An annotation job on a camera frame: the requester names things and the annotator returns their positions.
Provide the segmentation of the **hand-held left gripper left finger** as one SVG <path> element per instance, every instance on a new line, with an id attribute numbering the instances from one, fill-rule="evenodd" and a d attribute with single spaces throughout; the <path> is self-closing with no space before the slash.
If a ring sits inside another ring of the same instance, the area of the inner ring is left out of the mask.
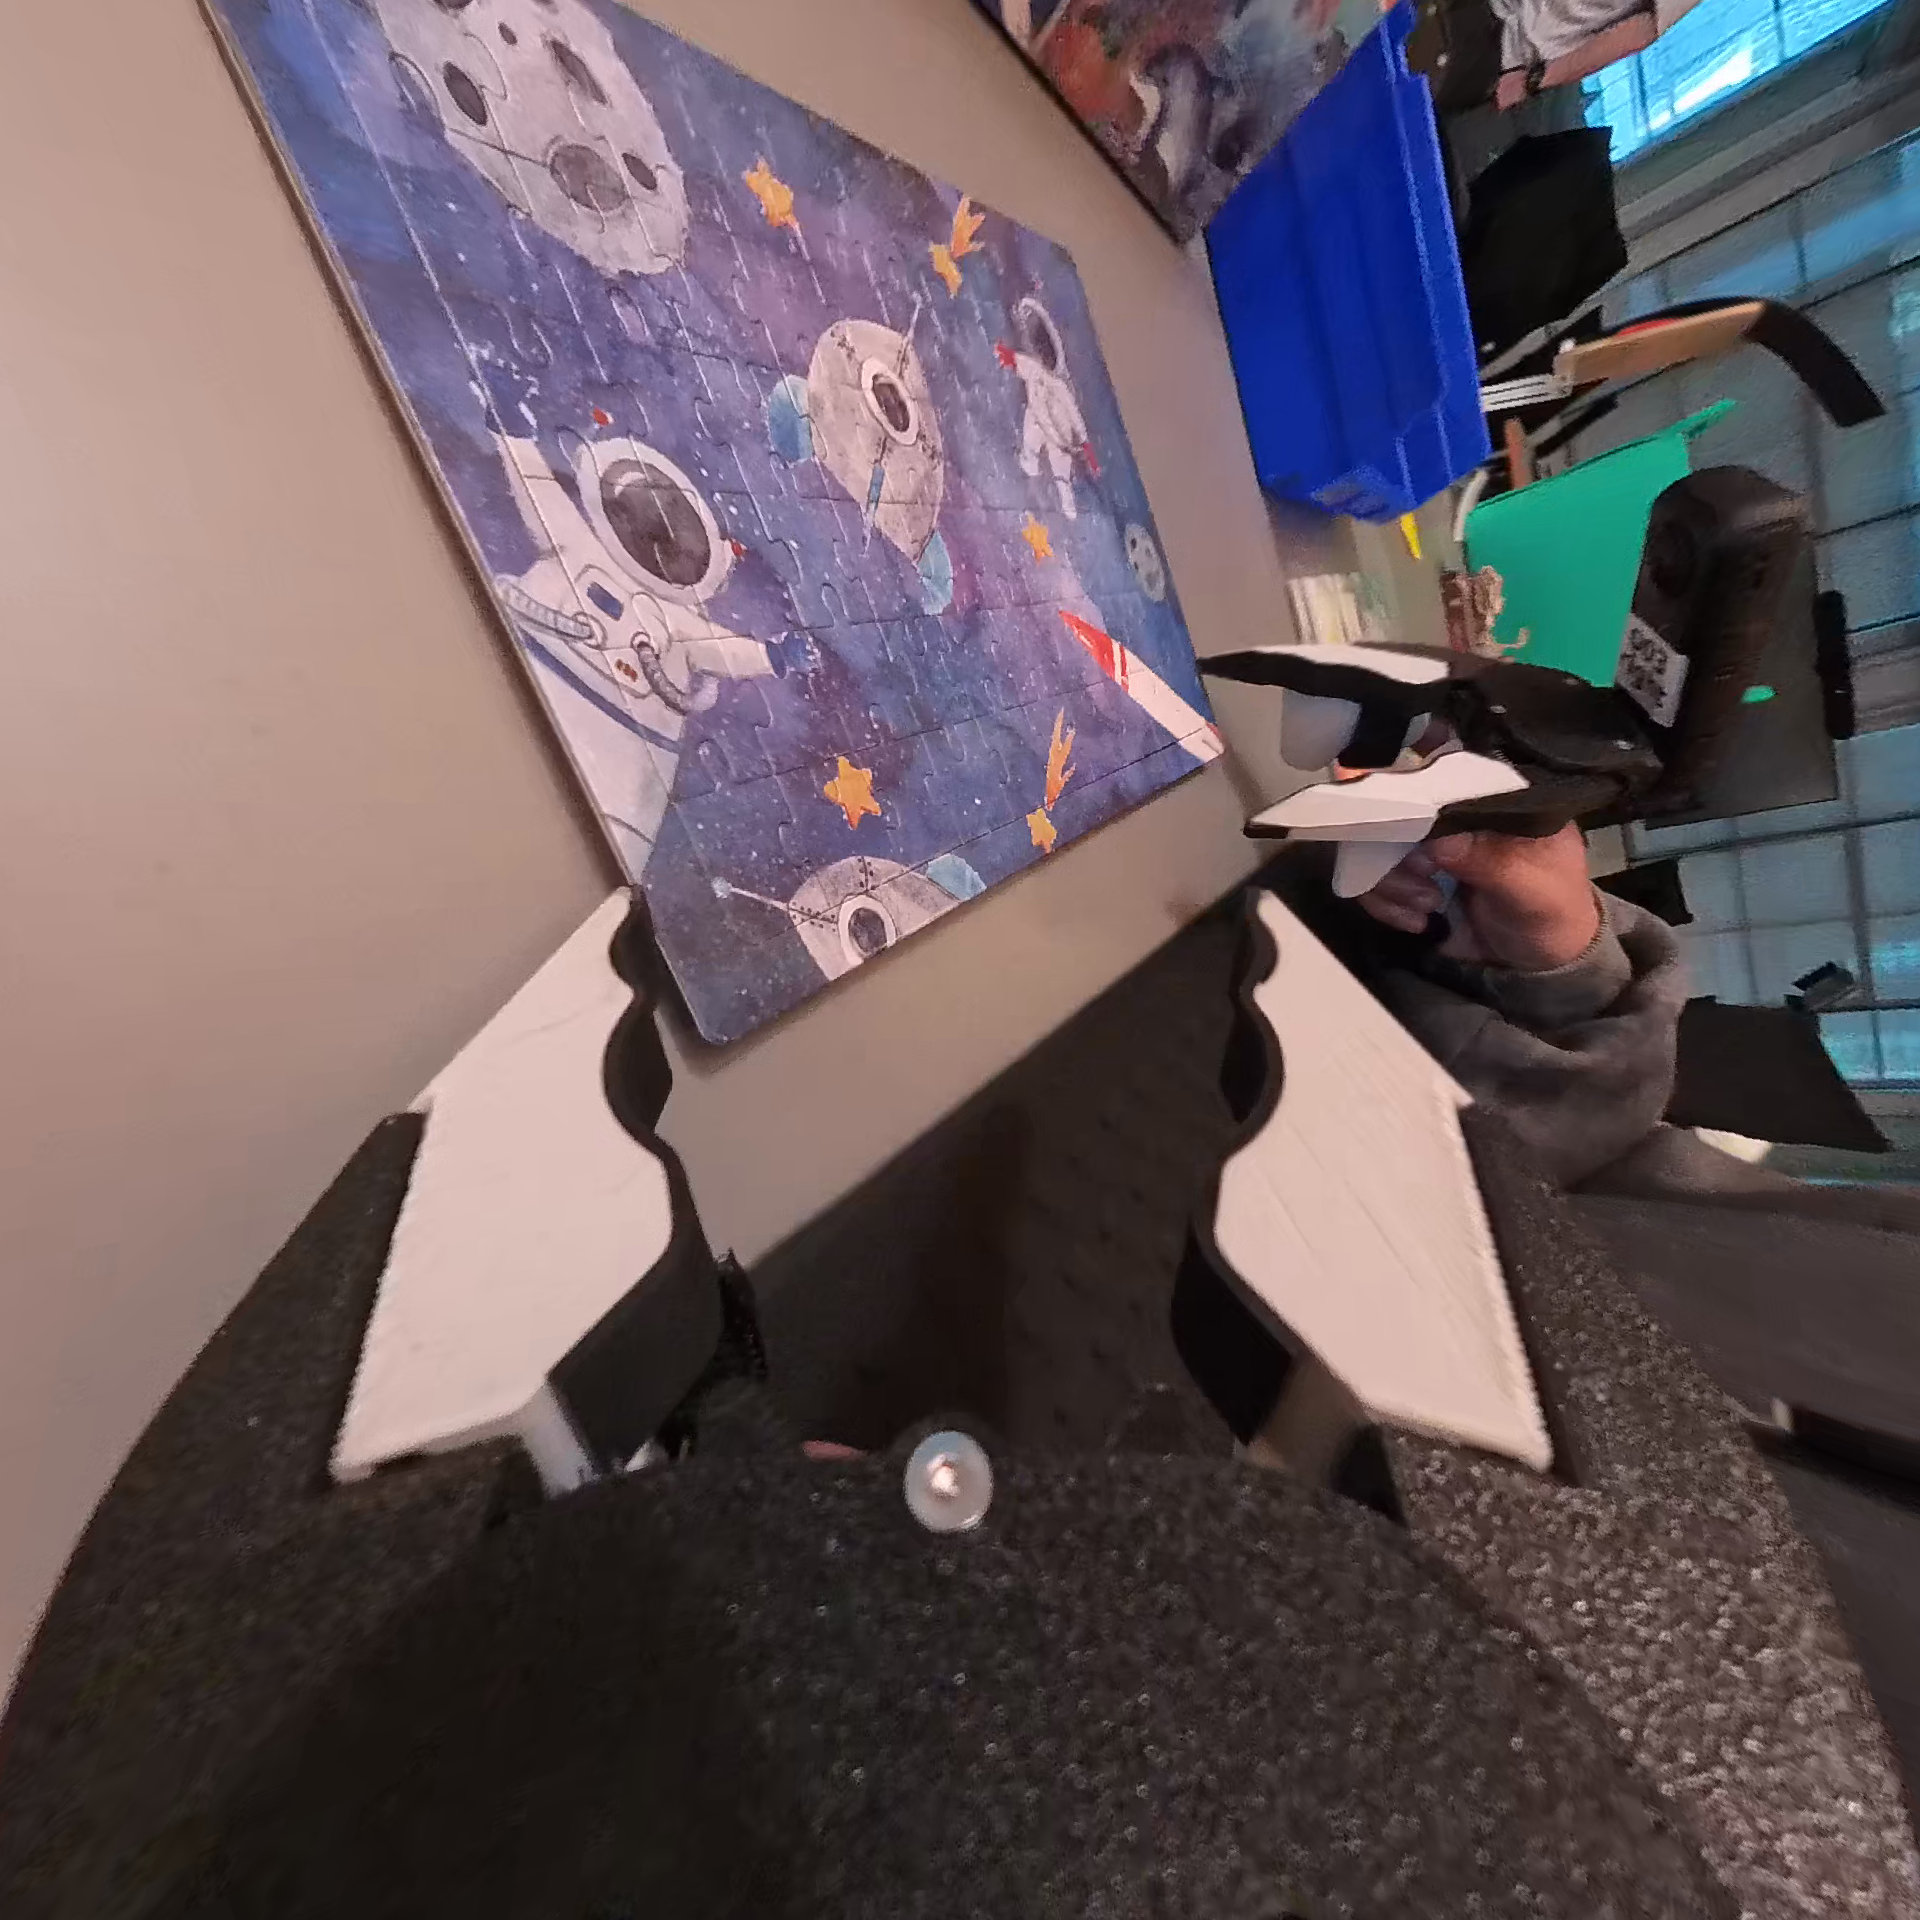
<path id="1" fill-rule="evenodd" d="M 332 1483 L 511 1442 L 550 1494 L 645 1465 L 726 1331 L 658 1119 L 658 954 L 616 887 L 415 1098 Z"/>

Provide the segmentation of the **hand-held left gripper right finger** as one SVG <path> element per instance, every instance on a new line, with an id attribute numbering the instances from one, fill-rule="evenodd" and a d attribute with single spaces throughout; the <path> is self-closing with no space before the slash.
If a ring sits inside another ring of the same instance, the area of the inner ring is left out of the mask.
<path id="1" fill-rule="evenodd" d="M 1173 1344 L 1237 1453 L 1362 1478 L 1395 1431 L 1546 1473 L 1469 1098 L 1269 887 L 1237 902 L 1218 1082 Z"/>

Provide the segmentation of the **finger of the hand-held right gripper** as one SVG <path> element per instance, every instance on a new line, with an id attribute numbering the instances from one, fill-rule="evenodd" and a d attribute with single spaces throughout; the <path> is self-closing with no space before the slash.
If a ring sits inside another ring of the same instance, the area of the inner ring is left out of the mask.
<path id="1" fill-rule="evenodd" d="M 1355 725 L 1420 715 L 1478 725 L 1486 688 L 1455 677 L 1466 657 L 1395 647 L 1250 647 L 1197 662 L 1211 684 L 1273 687 L 1285 725 L 1318 725 L 1318 710 L 1355 710 Z"/>
<path id="2" fill-rule="evenodd" d="M 1528 777 L 1486 753 L 1432 753 L 1406 771 L 1307 785 L 1244 824 L 1248 838 L 1420 843 L 1446 808 L 1524 794 Z"/>

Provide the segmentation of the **space jigsaw puzzle board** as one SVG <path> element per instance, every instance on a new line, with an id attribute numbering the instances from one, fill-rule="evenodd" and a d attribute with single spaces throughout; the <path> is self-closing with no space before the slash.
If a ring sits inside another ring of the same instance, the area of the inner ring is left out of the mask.
<path id="1" fill-rule="evenodd" d="M 1064 249 L 620 3 L 204 3 L 705 1044 L 1224 753 Z"/>

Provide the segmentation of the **person's right forearm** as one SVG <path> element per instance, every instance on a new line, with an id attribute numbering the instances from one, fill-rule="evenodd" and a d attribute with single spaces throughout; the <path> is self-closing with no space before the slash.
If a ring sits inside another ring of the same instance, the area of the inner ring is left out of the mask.
<path id="1" fill-rule="evenodd" d="M 1597 887 L 1590 902 L 1597 936 L 1565 967 L 1519 974 L 1423 954 L 1380 967 L 1379 997 L 1566 1192 L 1916 1234 L 1913 1190 L 1809 1185 L 1667 1122 L 1677 940 L 1630 902 Z"/>

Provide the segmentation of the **person's right hand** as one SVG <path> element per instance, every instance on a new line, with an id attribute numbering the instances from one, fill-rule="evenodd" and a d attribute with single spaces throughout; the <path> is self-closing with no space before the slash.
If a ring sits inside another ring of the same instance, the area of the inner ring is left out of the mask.
<path id="1" fill-rule="evenodd" d="M 1551 837 L 1431 837 L 1359 903 L 1401 935 L 1423 935 L 1432 919 L 1446 919 L 1446 958 L 1506 974 L 1580 962 L 1603 932 L 1580 826 Z"/>

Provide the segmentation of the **green plastic bin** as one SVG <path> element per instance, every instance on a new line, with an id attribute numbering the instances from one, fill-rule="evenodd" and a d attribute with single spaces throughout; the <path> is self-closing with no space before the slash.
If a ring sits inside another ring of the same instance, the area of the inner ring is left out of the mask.
<path id="1" fill-rule="evenodd" d="M 1473 574 L 1494 573 L 1503 659 L 1612 687 L 1659 493 L 1690 474 L 1690 445 L 1732 414 L 1732 397 L 1625 441 L 1466 515 Z"/>

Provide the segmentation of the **blue plastic bin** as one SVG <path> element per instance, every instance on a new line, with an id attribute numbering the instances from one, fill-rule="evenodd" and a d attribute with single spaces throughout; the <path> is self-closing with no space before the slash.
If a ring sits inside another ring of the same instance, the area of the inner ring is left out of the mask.
<path id="1" fill-rule="evenodd" d="M 1413 3 L 1392 7 L 1206 230 L 1258 483 L 1395 524 L 1489 453 Z"/>

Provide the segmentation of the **window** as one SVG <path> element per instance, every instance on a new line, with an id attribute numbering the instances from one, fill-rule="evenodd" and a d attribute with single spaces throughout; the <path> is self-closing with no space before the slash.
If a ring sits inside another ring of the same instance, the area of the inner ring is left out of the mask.
<path id="1" fill-rule="evenodd" d="M 1821 1020 L 1834 1069 L 1884 1106 L 1916 1098 L 1916 3 L 1712 110 L 1618 173 L 1630 270 L 1606 320 L 1728 293 L 1813 317 L 1884 397 L 1834 428 L 1757 351 L 1630 385 L 1571 459 L 1730 397 L 1701 439 L 1802 493 L 1815 585 L 1847 612 L 1858 734 L 1839 798 L 1677 828 L 1631 828 L 1597 869 L 1677 858 L 1690 989 L 1779 1004 L 1839 962 L 1862 997 Z"/>

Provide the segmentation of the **black bag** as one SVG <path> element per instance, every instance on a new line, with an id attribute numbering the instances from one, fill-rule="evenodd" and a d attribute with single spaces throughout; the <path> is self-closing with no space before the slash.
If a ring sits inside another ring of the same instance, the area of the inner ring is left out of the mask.
<path id="1" fill-rule="evenodd" d="M 1625 266 L 1612 130 L 1524 134 L 1477 173 L 1458 224 L 1477 370 L 1573 317 Z"/>

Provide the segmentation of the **printed jigsaw puzzle box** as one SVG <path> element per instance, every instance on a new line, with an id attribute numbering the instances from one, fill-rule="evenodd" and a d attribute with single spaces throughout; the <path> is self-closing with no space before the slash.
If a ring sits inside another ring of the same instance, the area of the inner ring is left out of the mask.
<path id="1" fill-rule="evenodd" d="M 975 3 L 1174 246 L 1188 246 L 1392 3 Z"/>

